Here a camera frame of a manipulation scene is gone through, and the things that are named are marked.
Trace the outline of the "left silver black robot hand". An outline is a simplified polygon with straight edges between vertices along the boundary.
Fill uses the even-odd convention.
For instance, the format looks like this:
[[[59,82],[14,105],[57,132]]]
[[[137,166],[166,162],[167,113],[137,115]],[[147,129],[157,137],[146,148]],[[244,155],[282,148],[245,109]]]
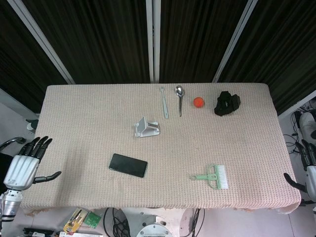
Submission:
[[[36,176],[39,164],[51,142],[51,138],[44,136],[24,145],[13,157],[3,181],[4,185],[10,190],[24,191],[33,184],[49,182],[59,177],[61,171],[49,176]]]

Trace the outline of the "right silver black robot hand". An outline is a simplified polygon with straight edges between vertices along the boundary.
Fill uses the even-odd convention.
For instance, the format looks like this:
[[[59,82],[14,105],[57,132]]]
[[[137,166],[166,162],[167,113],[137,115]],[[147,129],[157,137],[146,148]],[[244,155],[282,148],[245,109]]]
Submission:
[[[287,183],[304,192],[307,193],[311,201],[316,201],[316,146],[312,143],[307,142],[302,139],[302,143],[296,142],[296,147],[299,150],[303,169],[305,171],[305,184],[296,183],[289,176],[288,173],[284,173],[284,177]]]

